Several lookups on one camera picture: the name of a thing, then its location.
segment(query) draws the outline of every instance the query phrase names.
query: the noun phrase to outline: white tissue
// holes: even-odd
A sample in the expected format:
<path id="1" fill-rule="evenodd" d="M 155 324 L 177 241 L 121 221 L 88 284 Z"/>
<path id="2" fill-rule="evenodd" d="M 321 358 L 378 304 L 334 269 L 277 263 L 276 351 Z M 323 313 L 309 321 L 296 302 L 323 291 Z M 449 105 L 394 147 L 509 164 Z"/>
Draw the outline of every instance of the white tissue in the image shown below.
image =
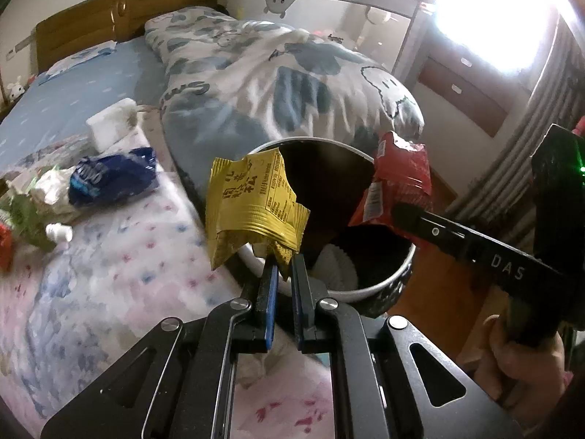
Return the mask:
<path id="1" fill-rule="evenodd" d="M 102 153 L 128 135 L 136 125 L 137 113 L 136 102 L 126 98 L 88 118 L 96 150 Z"/>
<path id="2" fill-rule="evenodd" d="M 69 205 L 69 179 L 75 167 L 66 170 L 49 170 L 41 176 L 30 194 L 34 199 L 51 207 L 55 214 L 72 213 L 75 208 Z"/>
<path id="3" fill-rule="evenodd" d="M 358 273 L 352 260 L 340 247 L 326 244 L 311 276 L 321 280 L 329 290 L 357 290 Z"/>

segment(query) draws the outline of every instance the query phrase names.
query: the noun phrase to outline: red item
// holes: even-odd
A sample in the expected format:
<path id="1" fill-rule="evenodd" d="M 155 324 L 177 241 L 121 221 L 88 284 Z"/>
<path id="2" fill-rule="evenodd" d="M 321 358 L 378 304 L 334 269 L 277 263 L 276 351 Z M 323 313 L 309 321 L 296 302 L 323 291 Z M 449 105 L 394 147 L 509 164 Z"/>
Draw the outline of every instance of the red item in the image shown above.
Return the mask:
<path id="1" fill-rule="evenodd" d="M 572 132 L 579 137 L 583 137 L 585 134 L 585 116 L 581 117 L 581 119 L 577 122 L 577 126 L 572 130 Z"/>
<path id="2" fill-rule="evenodd" d="M 12 262 L 12 231 L 0 223 L 0 270 L 8 272 Z"/>
<path id="3" fill-rule="evenodd" d="M 431 172 L 425 146 L 388 132 L 378 145 L 374 168 L 372 183 L 349 225 L 385 225 L 418 246 L 424 245 L 419 238 L 394 227 L 391 210 L 398 202 L 411 203 L 425 210 L 432 208 Z"/>

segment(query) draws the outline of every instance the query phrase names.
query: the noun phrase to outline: blue gripper pad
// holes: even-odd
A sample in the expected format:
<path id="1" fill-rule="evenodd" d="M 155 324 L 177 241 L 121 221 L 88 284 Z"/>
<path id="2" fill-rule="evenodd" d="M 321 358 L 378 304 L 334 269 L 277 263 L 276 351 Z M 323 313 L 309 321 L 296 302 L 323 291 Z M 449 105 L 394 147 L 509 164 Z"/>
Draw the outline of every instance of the blue gripper pad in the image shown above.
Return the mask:
<path id="1" fill-rule="evenodd" d="M 295 256 L 291 260 L 291 287 L 292 287 L 292 319 L 294 321 L 294 337 L 297 342 L 297 348 L 302 350 L 303 334 L 301 324 L 301 293 L 298 288 L 298 270 L 299 265 Z"/>
<path id="2" fill-rule="evenodd" d="M 274 317 L 276 313 L 276 293 L 279 286 L 279 268 L 274 256 L 269 256 L 264 264 L 264 271 L 258 287 L 254 316 L 260 327 L 264 328 L 266 350 L 272 348 L 274 339 Z"/>

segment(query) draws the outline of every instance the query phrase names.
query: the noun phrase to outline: pink floral bedsheet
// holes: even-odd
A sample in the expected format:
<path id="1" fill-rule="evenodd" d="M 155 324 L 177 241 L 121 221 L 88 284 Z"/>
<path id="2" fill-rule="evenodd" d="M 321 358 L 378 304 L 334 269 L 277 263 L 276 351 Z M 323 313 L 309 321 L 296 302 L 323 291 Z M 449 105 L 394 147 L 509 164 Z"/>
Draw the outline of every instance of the pink floral bedsheet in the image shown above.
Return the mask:
<path id="1" fill-rule="evenodd" d="M 157 130 L 145 132 L 164 153 Z M 67 141 L 77 149 L 86 142 Z M 0 279 L 0 395 L 33 437 L 161 319 L 200 318 L 241 291 L 225 268 L 210 270 L 203 224 L 175 174 L 159 173 L 159 182 L 79 221 L 72 242 L 50 254 L 19 245 Z M 277 340 L 276 359 L 242 361 L 232 437 L 333 437 L 328 369 L 285 334 Z"/>

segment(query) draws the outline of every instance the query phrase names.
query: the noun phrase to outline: yellow snack wrapper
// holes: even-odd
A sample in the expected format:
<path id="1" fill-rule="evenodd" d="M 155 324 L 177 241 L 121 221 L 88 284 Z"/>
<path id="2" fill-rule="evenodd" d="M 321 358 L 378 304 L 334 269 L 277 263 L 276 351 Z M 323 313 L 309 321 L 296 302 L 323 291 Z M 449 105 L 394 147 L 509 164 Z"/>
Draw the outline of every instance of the yellow snack wrapper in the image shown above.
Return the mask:
<path id="1" fill-rule="evenodd" d="M 251 243 L 256 256 L 270 253 L 286 266 L 301 247 L 309 210 L 297 203 L 278 149 L 239 161 L 216 158 L 207 190 L 205 232 L 211 268 Z"/>

